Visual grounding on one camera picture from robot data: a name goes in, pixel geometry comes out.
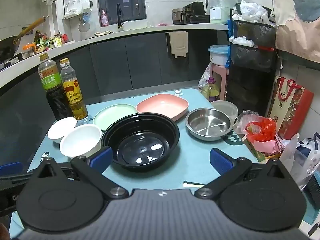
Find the person's hand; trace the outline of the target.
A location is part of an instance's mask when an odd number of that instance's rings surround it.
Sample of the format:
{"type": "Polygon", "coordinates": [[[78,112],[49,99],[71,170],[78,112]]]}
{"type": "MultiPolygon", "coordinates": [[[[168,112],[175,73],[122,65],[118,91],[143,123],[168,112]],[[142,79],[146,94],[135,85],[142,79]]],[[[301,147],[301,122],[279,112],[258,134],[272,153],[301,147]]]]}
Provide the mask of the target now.
{"type": "Polygon", "coordinates": [[[0,240],[10,240],[10,233],[2,223],[0,223],[0,240]]]}

